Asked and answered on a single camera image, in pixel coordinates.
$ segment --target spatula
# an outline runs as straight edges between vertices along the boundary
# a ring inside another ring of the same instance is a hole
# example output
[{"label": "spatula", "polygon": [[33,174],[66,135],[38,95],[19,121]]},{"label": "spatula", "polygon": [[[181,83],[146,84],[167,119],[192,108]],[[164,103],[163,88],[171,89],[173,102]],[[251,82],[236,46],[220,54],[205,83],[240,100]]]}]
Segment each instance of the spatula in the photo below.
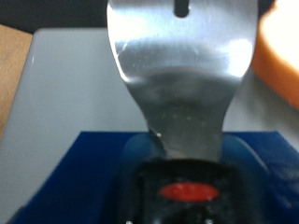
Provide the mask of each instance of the spatula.
[{"label": "spatula", "polygon": [[254,50],[257,14],[257,0],[109,0],[121,77],[170,159],[218,161],[223,118]]}]

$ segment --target red oval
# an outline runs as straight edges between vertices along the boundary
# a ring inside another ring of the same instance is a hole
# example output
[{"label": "red oval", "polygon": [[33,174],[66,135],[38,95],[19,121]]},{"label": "red oval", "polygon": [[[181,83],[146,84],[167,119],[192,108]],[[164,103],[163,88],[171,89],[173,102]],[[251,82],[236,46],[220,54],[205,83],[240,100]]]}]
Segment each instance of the red oval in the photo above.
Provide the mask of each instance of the red oval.
[{"label": "red oval", "polygon": [[207,202],[218,197],[216,188],[203,183],[179,182],[166,185],[160,193],[168,199],[180,202]]}]

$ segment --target orange object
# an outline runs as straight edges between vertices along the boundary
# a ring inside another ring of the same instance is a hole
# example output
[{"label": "orange object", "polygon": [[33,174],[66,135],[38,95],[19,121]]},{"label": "orange object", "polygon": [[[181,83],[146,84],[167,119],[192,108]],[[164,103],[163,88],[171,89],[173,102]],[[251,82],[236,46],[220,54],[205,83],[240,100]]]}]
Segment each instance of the orange object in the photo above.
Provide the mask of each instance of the orange object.
[{"label": "orange object", "polygon": [[255,74],[299,109],[299,1],[277,0],[259,20],[251,66]]}]

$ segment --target blue surface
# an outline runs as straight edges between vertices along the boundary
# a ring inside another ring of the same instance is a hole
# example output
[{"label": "blue surface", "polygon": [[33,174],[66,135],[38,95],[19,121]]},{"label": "blue surface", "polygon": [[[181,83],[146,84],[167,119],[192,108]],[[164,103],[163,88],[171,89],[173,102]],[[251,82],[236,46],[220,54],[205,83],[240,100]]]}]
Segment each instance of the blue surface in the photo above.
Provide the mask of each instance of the blue surface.
[{"label": "blue surface", "polygon": [[[81,133],[14,224],[114,223],[123,179],[162,157],[147,133]],[[299,154],[278,133],[227,133],[221,162],[240,170],[259,223],[299,223]]]}]

